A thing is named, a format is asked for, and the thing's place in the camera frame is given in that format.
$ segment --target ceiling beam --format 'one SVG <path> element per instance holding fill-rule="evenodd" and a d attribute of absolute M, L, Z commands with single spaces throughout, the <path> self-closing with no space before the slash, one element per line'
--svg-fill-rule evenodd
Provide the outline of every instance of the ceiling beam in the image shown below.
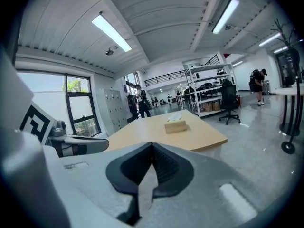
<path fill-rule="evenodd" d="M 247 34 L 252 34 L 251 31 L 254 30 L 257 26 L 266 21 L 275 11 L 274 3 L 270 3 L 264 8 L 245 28 L 243 28 L 227 45 L 224 46 L 224 49 L 231 48 L 234 44 L 244 38 Z"/>
<path fill-rule="evenodd" d="M 238 48 L 229 48 L 229 49 L 222 48 L 222 52 L 227 53 L 227 54 L 244 54 L 244 55 L 254 55 L 255 54 L 254 52 L 249 52 L 247 50 L 238 49 Z"/>
<path fill-rule="evenodd" d="M 103 1 L 109 7 L 109 9 L 112 11 L 112 13 L 117 17 L 117 19 L 121 22 L 122 26 L 126 29 L 128 34 L 130 35 L 131 39 L 135 43 L 136 47 L 140 50 L 143 58 L 147 61 L 147 63 L 149 63 L 150 61 L 149 61 L 145 51 L 143 50 L 143 48 L 142 48 L 141 44 L 139 43 L 137 37 L 134 35 L 133 31 L 131 30 L 129 24 L 127 23 L 127 21 L 122 16 L 121 12 L 118 10 L 118 8 L 115 6 L 115 4 L 112 2 L 112 0 L 103 0 Z"/>
<path fill-rule="evenodd" d="M 210 20 L 212 20 L 212 17 L 216 9 L 218 8 L 219 2 L 220 0 L 209 0 L 207 9 L 203 16 L 202 22 L 200 23 L 199 30 L 196 33 L 194 41 L 190 47 L 190 50 L 195 51 L 195 49 L 198 47 L 201 38 L 203 37 L 206 29 L 208 28 Z"/>
<path fill-rule="evenodd" d="M 65 57 L 59 54 L 47 52 L 47 51 L 42 51 L 38 49 L 32 49 L 28 47 L 18 47 L 18 50 L 16 52 L 16 67 L 17 68 L 24 68 L 24 62 L 27 64 L 30 64 L 31 62 L 35 65 L 38 65 L 39 69 L 39 63 L 41 64 L 42 69 L 42 64 L 45 65 L 57 65 L 59 67 L 65 68 L 65 67 L 70 67 L 70 68 L 78 68 L 82 69 L 85 71 L 90 71 L 93 73 L 98 73 L 107 77 L 114 78 L 114 74 L 110 73 L 108 71 L 105 71 L 104 69 L 92 66 L 90 64 L 80 62 L 78 60 Z"/>
<path fill-rule="evenodd" d="M 175 23 L 168 23 L 168 24 L 162 24 L 158 25 L 152 28 L 144 29 L 141 31 L 138 31 L 135 33 L 136 36 L 141 36 L 146 33 L 150 33 L 152 31 L 162 29 L 162 28 L 168 28 L 168 27 L 173 27 L 173 26 L 179 26 L 179 25 L 199 25 L 200 21 L 182 21 L 182 22 L 175 22 Z"/>

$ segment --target grey floor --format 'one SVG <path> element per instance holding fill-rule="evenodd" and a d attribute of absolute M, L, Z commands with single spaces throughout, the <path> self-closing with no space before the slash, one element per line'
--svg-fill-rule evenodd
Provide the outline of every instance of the grey floor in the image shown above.
<path fill-rule="evenodd" d="M 241 102 L 242 107 L 237 110 L 241 124 L 234 119 L 229 121 L 228 126 L 225 121 L 220 122 L 219 117 L 225 113 L 214 114 L 202 120 L 228 138 L 228 142 L 222 146 L 221 160 L 262 189 L 271 204 L 291 189 L 302 172 L 304 116 L 301 120 L 301 133 L 293 142 L 295 153 L 289 155 L 282 151 L 281 143 L 288 141 L 290 137 L 279 130 L 284 109 L 283 97 L 264 96 L 265 105 L 259 107 L 254 95 L 241 92 Z M 151 115 L 159 115 L 180 109 L 175 103 L 154 108 L 150 112 Z M 139 189 L 142 216 L 151 206 L 151 193 L 156 186 L 156 174 L 150 168 Z"/>

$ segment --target man in black shirt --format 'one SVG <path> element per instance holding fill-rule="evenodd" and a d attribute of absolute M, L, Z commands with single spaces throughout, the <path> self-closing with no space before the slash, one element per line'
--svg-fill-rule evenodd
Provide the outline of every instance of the man in black shirt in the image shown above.
<path fill-rule="evenodd" d="M 253 78 L 255 80 L 254 91 L 256 92 L 258 106 L 264 105 L 264 102 L 262 101 L 263 83 L 261 81 L 264 80 L 265 75 L 267 75 L 265 69 L 256 71 L 253 74 Z"/>
<path fill-rule="evenodd" d="M 139 113 L 141 114 L 142 118 L 144 118 L 144 113 L 146 112 L 147 117 L 150 117 L 150 112 L 149 108 L 146 105 L 146 92 L 144 90 L 141 90 L 141 87 L 139 85 L 135 85 L 135 89 L 137 89 L 137 95 L 134 97 L 137 98 L 138 100 L 138 108 L 139 108 Z"/>

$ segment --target office chair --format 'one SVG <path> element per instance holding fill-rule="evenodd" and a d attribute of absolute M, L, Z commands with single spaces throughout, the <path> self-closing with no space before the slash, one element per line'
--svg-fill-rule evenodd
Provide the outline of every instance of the office chair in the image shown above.
<path fill-rule="evenodd" d="M 231 111 L 238 107 L 238 102 L 236 100 L 236 86 L 223 86 L 221 87 L 220 91 L 223 97 L 221 109 L 228 110 L 228 114 L 226 116 L 220 117 L 218 120 L 221 121 L 223 118 L 227 118 L 226 125 L 228 125 L 229 119 L 233 118 L 238 120 L 238 123 L 240 124 L 241 120 L 239 119 L 239 116 L 231 115 Z"/>

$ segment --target fluorescent ceiling light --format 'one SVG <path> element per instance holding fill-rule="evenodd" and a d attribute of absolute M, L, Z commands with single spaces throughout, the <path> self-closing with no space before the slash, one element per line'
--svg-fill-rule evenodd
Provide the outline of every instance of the fluorescent ceiling light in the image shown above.
<path fill-rule="evenodd" d="M 225 11 L 219 18 L 219 21 L 216 23 L 214 29 L 212 30 L 213 34 L 218 34 L 220 30 L 224 27 L 227 20 L 230 18 L 231 14 L 234 12 L 234 10 L 237 8 L 239 4 L 238 0 L 230 0 Z"/>
<path fill-rule="evenodd" d="M 259 44 L 260 47 L 262 47 L 263 45 L 269 43 L 270 41 L 274 40 L 275 38 L 279 37 L 281 35 L 281 33 L 277 33 L 274 36 L 270 37 L 269 39 L 267 39 L 266 41 L 262 42 L 261 44 Z"/>
<path fill-rule="evenodd" d="M 232 66 L 234 67 L 234 66 L 239 65 L 239 64 L 241 64 L 241 63 L 243 63 L 243 61 L 240 61 L 240 62 L 238 62 L 238 63 L 236 63 L 236 64 L 234 64 L 234 65 L 232 65 Z"/>
<path fill-rule="evenodd" d="M 121 35 L 109 24 L 108 21 L 102 15 L 98 15 L 93 21 L 98 28 L 100 28 L 105 34 L 107 34 L 113 41 L 117 43 L 124 51 L 130 51 L 132 48 L 121 37 Z"/>
<path fill-rule="evenodd" d="M 277 50 L 274 51 L 274 53 L 278 53 L 278 52 L 281 52 L 283 50 L 286 50 L 288 48 L 288 46 L 285 46 L 285 47 L 282 47 L 282 48 L 279 48 Z"/>

